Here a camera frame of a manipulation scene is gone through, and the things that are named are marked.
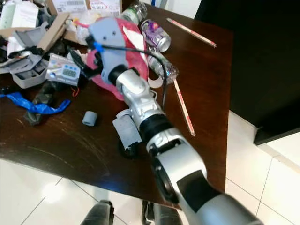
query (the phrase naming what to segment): red wire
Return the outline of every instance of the red wire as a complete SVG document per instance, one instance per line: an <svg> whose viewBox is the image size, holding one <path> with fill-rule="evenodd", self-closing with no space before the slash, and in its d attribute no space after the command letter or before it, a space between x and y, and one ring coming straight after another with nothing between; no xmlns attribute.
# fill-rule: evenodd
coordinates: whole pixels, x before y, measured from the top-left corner
<svg viewBox="0 0 300 225"><path fill-rule="evenodd" d="M84 27L84 28L89 28L89 25L83 24L83 23L79 22L78 20L74 20L73 23L75 23L78 26Z"/></svg>
<svg viewBox="0 0 300 225"><path fill-rule="evenodd" d="M73 97L76 97L76 96L78 95L80 89L79 89L78 87L77 87L77 90L73 89L72 87L71 87L71 89L72 89L72 91L73 91L72 96L73 96Z"/></svg>

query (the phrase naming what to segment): white paper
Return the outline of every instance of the white paper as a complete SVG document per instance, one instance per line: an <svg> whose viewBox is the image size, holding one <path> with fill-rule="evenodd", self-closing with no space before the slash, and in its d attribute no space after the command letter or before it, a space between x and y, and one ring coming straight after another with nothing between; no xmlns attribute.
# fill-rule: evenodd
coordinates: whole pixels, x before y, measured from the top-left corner
<svg viewBox="0 0 300 225"><path fill-rule="evenodd" d="M125 26L123 26L123 31L136 49L144 51L144 36L142 34L139 34L135 31L129 30ZM144 62L147 65L148 63L147 63L145 54L144 53L140 53L140 54L141 54L142 59L144 60Z"/></svg>
<svg viewBox="0 0 300 225"><path fill-rule="evenodd" d="M161 76L158 76L156 80L152 80L148 77L148 84L151 88L160 88L163 86L164 80L161 78Z"/></svg>
<svg viewBox="0 0 300 225"><path fill-rule="evenodd" d="M18 3L15 6L11 27L36 27L38 7L31 2Z"/></svg>
<svg viewBox="0 0 300 225"><path fill-rule="evenodd" d="M120 0L90 0L90 8L104 16L120 16Z"/></svg>
<svg viewBox="0 0 300 225"><path fill-rule="evenodd" d="M85 0L53 0L57 14L78 13L88 10Z"/></svg>
<svg viewBox="0 0 300 225"><path fill-rule="evenodd" d="M25 48L23 48L19 42L17 41L17 39L15 37L9 37L8 38L8 43L7 43L7 58L9 56L10 53L14 53L14 52L18 52L21 50L24 50Z"/></svg>

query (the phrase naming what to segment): gray rubber roller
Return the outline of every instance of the gray rubber roller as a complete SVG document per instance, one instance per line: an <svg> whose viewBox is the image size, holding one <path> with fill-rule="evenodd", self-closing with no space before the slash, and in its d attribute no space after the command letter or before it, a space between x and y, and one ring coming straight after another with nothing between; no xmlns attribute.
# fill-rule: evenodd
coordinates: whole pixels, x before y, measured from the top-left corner
<svg viewBox="0 0 300 225"><path fill-rule="evenodd" d="M96 119L97 119L97 113L92 111L86 111L85 115L83 117L82 123L88 126L94 126Z"/></svg>

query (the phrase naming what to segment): blue ribbon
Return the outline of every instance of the blue ribbon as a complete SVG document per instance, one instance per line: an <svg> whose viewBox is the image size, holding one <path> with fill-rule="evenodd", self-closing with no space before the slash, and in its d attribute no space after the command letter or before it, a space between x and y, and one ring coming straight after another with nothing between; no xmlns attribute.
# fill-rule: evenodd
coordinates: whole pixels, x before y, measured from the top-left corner
<svg viewBox="0 0 300 225"><path fill-rule="evenodd" d="M10 100L14 102L15 105L26 108L28 111L32 113L40 113L40 114L55 114L60 113L67 108L67 106L71 103L70 100L64 100L58 108L52 108L46 104L33 104L32 102L23 98L20 92L14 92L9 94L0 94L0 97L8 97Z"/></svg>

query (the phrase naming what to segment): wooden stick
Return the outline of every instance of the wooden stick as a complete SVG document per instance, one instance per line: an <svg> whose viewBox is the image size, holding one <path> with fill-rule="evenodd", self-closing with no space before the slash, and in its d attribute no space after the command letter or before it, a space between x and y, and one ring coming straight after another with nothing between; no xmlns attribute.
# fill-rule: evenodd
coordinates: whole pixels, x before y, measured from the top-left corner
<svg viewBox="0 0 300 225"><path fill-rule="evenodd" d="M180 106L181 106L181 109L182 109L182 112L183 112L183 115L184 115L184 119L187 123L187 127L188 127L191 135L196 136L196 133L195 133L194 128L193 128L193 124L192 124L191 119L189 118L189 115L188 115L186 104L184 103L184 100L183 100L183 97L182 97L182 94L181 94L181 91L179 89L179 86L178 86L178 83L177 83L176 79L174 80L174 86L175 86L175 89L176 89L176 92L177 92L177 97L180 101Z"/></svg>
<svg viewBox="0 0 300 225"><path fill-rule="evenodd" d="M213 46L214 48L217 47L217 44L216 44L216 43L214 43L213 41L207 39L206 37L204 37L204 36L198 34L197 32L191 30L190 28L187 28L186 26L183 26L181 23L178 23L177 21L172 20L172 19L170 19L170 18L167 18L167 21L169 21L170 23L174 24L175 26L177 26L177 27L183 29L183 30L186 31L187 33L189 33L189 34L193 35L194 37L198 38L199 40L202 40L203 42L205 42L205 43L207 43L207 44Z"/></svg>

